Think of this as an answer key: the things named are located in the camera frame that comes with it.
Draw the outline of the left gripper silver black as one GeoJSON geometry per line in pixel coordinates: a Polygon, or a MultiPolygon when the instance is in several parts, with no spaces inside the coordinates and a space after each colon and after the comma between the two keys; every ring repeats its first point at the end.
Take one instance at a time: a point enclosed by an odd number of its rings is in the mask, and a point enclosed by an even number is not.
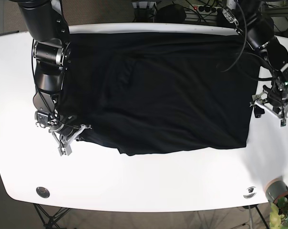
{"type": "Polygon", "coordinates": [[[269,113],[280,120],[280,127],[288,123],[288,93],[264,89],[259,94],[252,95],[250,107],[253,107],[255,118],[269,113]]]}

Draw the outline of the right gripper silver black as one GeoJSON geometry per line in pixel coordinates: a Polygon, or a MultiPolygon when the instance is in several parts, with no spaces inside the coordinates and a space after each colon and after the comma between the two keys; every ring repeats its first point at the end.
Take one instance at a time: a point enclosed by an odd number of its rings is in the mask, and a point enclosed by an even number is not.
{"type": "Polygon", "coordinates": [[[91,125],[81,124],[80,127],[69,127],[67,125],[51,126],[49,133],[53,136],[58,144],[58,152],[60,156],[69,156],[72,153],[71,143],[76,141],[83,141],[80,134],[86,130],[91,129],[91,125]]]}

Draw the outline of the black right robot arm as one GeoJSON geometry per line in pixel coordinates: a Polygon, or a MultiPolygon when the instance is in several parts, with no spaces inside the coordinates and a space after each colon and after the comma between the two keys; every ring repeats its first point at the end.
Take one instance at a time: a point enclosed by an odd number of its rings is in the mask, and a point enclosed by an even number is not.
{"type": "Polygon", "coordinates": [[[90,129],[74,125],[74,115],[58,112],[65,72],[71,54],[70,30],[60,0],[18,0],[18,7],[32,36],[31,67],[36,89],[33,104],[36,125],[47,128],[61,156],[72,153],[71,143],[90,129]]]}

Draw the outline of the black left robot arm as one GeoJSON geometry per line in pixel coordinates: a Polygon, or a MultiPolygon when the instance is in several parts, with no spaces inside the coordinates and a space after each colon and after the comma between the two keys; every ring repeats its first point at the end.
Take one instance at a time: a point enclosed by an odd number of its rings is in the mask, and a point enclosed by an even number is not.
{"type": "Polygon", "coordinates": [[[288,51],[280,44],[274,30],[263,19],[259,11],[259,0],[235,0],[222,7],[226,20],[234,24],[236,32],[243,36],[244,45],[253,50],[252,55],[264,61],[271,77],[271,86],[263,86],[260,94],[252,96],[250,106],[254,108],[255,118],[268,112],[286,126],[288,118],[288,51]]]}

